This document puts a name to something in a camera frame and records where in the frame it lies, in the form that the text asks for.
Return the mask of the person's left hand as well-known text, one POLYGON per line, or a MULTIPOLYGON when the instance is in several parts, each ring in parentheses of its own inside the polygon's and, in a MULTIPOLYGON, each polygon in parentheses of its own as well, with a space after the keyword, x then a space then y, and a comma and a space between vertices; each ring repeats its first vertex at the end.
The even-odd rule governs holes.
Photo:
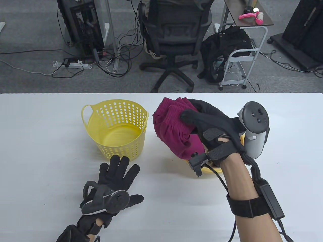
POLYGON ((113 155, 109 163, 100 165, 98 182, 88 181, 84 185, 82 217, 76 227, 87 237, 98 235, 120 211, 144 201, 142 195, 128 193, 140 171, 137 164, 128 169, 129 163, 128 157, 113 155))

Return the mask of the person's right hand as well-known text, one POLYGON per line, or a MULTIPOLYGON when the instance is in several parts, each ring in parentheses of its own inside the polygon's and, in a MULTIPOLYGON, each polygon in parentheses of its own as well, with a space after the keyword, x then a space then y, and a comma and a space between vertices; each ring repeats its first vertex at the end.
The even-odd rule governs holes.
POLYGON ((239 118, 230 118, 211 104, 196 99, 189 99, 196 111, 187 109, 180 115, 183 123, 192 126, 193 134, 197 134, 208 151, 220 153, 212 162, 220 167, 232 153, 240 153, 245 149, 241 144, 240 133, 246 131, 239 118))

